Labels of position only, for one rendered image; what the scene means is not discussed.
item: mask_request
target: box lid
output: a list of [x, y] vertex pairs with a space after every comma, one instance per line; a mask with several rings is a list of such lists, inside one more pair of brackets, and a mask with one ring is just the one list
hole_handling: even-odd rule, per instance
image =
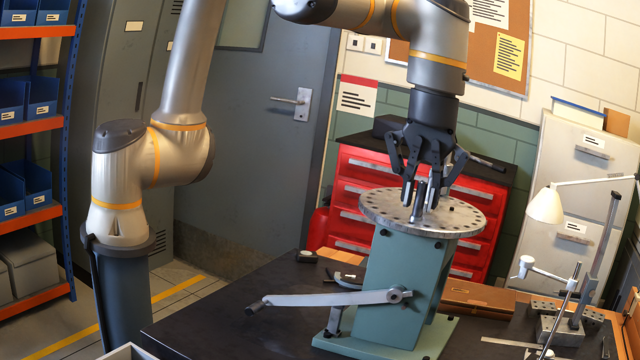
[[56, 253], [56, 249], [32, 233], [20, 229], [0, 236], [0, 254], [11, 261], [14, 268]]
[[448, 278], [440, 303], [512, 315], [516, 291]]

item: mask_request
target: concrete floor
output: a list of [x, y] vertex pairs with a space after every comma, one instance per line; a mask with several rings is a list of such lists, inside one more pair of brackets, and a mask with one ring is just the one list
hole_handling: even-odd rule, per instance
[[[152, 306], [154, 322], [192, 304], [228, 282], [175, 258], [149, 273], [151, 296], [202, 274], [206, 279]], [[97, 323], [93, 290], [76, 280], [77, 301], [62, 296], [0, 322], [0, 359], [21, 360]], [[55, 351], [45, 360], [94, 360], [102, 356], [100, 332]]]

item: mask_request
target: table top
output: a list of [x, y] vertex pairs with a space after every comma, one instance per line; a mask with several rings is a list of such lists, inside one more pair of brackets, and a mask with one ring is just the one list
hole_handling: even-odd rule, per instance
[[[360, 147], [363, 149], [367, 149], [375, 152], [382, 152], [383, 154], [387, 154], [388, 153], [387, 145], [385, 141], [374, 138], [373, 136], [371, 136], [371, 133], [372, 133], [372, 130], [362, 131], [361, 133], [343, 136], [341, 138], [336, 139], [335, 141], [339, 143], [343, 143], [344, 145]], [[409, 148], [406, 145], [402, 145], [401, 148], [404, 154], [404, 158], [406, 159], [407, 154], [409, 154]], [[481, 180], [486, 180], [491, 183], [507, 186], [509, 188], [513, 186], [513, 180], [516, 176], [518, 165], [510, 164], [505, 161], [490, 158], [488, 156], [476, 154], [474, 152], [472, 152], [471, 154], [483, 160], [503, 166], [507, 169], [507, 172], [504, 174], [501, 174], [500, 172], [497, 172], [488, 167], [482, 166], [476, 162], [467, 161], [467, 163], [465, 164], [465, 167], [463, 167], [461, 171], [463, 175], [475, 177]]]
[[[253, 317], [247, 317], [244, 314], [246, 306], [267, 294], [349, 291], [333, 283], [324, 283], [323, 280], [327, 279], [325, 268], [329, 268], [331, 272], [340, 271], [356, 275], [365, 273], [365, 268], [323, 256], [319, 257], [317, 264], [298, 263], [295, 260], [296, 251], [296, 249], [289, 251], [202, 300], [144, 328], [142, 330], [143, 348], [163, 360], [204, 360], [213, 357], [220, 360], [350, 359], [311, 346], [311, 339], [326, 327], [329, 307], [267, 307]], [[517, 301], [521, 303], [526, 304], [531, 299], [554, 300], [518, 293]], [[520, 312], [525, 308], [525, 304], [517, 305], [517, 308], [521, 309]], [[569, 308], [575, 308], [575, 304], [570, 304]], [[605, 313], [606, 319], [614, 324], [607, 330], [614, 334], [618, 349], [617, 358], [625, 359], [620, 332], [621, 315], [602, 309], [597, 310]], [[517, 333], [514, 327], [517, 326], [518, 321], [500, 322], [466, 315], [455, 316], [460, 317], [460, 322], [440, 360], [472, 357], [512, 360], [524, 356], [524, 348], [480, 343], [480, 337], [489, 336], [487, 335], [489, 332], [494, 334], [494, 337], [502, 336], [501, 338], [509, 340], [535, 342], [529, 339], [534, 336], [533, 329], [530, 334], [527, 333], [522, 338], [517, 336], [514, 338], [511, 335], [511, 333]], [[521, 318], [519, 322], [528, 323], [533, 320], [524, 319], [523, 316]], [[473, 330], [474, 327], [479, 326], [480, 329]], [[468, 338], [473, 338], [475, 347], [460, 346], [461, 341], [467, 343]], [[502, 347], [502, 349], [493, 352], [492, 346]], [[602, 341], [599, 344], [594, 343], [592, 347], [599, 348], [601, 351]], [[569, 350], [568, 353], [581, 355], [577, 349]], [[600, 358], [599, 354], [593, 353], [593, 356], [593, 359]], [[567, 358], [578, 359], [578, 357], [568, 356]], [[588, 359], [590, 357], [580, 357], [580, 360]]]

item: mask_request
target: black workbench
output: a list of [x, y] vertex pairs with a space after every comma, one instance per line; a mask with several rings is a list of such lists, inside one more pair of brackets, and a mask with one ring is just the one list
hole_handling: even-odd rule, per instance
[[[296, 262], [296, 251], [280, 256], [256, 271], [142, 330], [143, 348], [161, 360], [291, 360], [350, 359], [311, 346], [326, 327], [329, 307], [267, 307], [253, 317], [244, 308], [267, 294], [345, 292], [323, 283], [325, 268], [363, 275], [364, 268], [320, 257], [318, 264]], [[482, 336], [535, 343], [537, 319], [526, 316], [526, 304], [516, 303], [511, 322], [465, 315], [440, 360], [520, 360], [525, 348], [480, 341]], [[552, 347], [559, 357], [600, 359], [602, 337], [611, 336], [611, 359], [617, 359], [611, 322], [595, 334], [587, 329], [580, 348]]]
[[[338, 143], [343, 143], [344, 145], [360, 147], [363, 149], [388, 154], [385, 141], [373, 138], [371, 136], [371, 133], [372, 130], [362, 131], [361, 133], [343, 136], [336, 139], [335, 141]], [[402, 149], [402, 153], [404, 155], [404, 158], [406, 159], [409, 154], [409, 147], [407, 147], [406, 145], [401, 145], [400, 148]], [[516, 176], [518, 165], [490, 158], [488, 156], [476, 154], [474, 152], [472, 152], [471, 154], [483, 160], [489, 161], [490, 163], [495, 163], [502, 167], [505, 167], [507, 169], [507, 172], [505, 174], [501, 174], [495, 170], [482, 166], [473, 161], [467, 161], [465, 167], [462, 168], [462, 174], [490, 181], [498, 185], [507, 186], [508, 188], [511, 188], [513, 186], [513, 180]]]

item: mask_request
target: wall outlet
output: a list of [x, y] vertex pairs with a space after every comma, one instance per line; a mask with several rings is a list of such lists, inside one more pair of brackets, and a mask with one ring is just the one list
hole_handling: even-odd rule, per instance
[[356, 34], [349, 34], [349, 37], [347, 37], [347, 50], [363, 51], [364, 43], [364, 37]]
[[382, 55], [382, 39], [367, 37], [364, 42], [364, 52], [375, 55]]

